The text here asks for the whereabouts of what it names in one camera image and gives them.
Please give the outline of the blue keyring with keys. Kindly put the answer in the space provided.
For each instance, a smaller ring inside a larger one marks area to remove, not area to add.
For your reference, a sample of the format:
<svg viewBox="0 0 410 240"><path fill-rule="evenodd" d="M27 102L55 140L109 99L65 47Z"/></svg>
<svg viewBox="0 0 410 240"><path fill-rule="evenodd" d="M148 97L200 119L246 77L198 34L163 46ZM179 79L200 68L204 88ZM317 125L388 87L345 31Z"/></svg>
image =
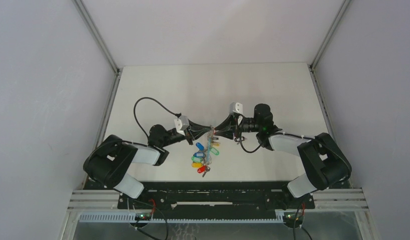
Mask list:
<svg viewBox="0 0 410 240"><path fill-rule="evenodd" d="M210 130L206 133L204 143L195 143L198 151L191 157L191 167L193 167L203 178L211 170L210 165L212 164L212 157L220 155L220 151L217 148L221 143L219 137L216 136L215 133L215 127L210 126Z"/></svg>

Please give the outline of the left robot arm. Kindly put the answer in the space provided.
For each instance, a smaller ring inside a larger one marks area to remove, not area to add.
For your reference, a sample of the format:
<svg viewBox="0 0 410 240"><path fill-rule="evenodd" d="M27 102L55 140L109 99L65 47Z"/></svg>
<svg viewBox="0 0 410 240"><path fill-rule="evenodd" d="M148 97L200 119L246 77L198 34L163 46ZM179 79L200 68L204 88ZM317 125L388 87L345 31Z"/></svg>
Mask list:
<svg viewBox="0 0 410 240"><path fill-rule="evenodd" d="M123 140L111 134L86 158L83 170L92 180L130 197L136 208L144 208L149 195L144 185L128 174L132 163L162 165L169 155L166 146L187 141L190 145L210 132L210 126L200 125L182 115L174 120L175 127L165 129L156 124L150 128L147 144Z"/></svg>

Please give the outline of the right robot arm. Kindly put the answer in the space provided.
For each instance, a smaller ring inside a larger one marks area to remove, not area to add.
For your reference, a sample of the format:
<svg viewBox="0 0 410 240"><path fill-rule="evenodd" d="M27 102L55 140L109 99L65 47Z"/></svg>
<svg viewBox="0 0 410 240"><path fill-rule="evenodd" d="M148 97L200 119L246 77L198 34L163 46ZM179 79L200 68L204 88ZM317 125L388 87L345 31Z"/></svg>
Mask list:
<svg viewBox="0 0 410 240"><path fill-rule="evenodd" d="M305 173L290 181L282 203L295 208L302 197L349 180L352 167L330 134L304 136L283 131L273 121L269 105L259 103L253 117L243 115L243 105L233 102L229 116L214 129L217 136L235 140L243 148L244 133L255 133L258 147L285 152L300 158Z"/></svg>

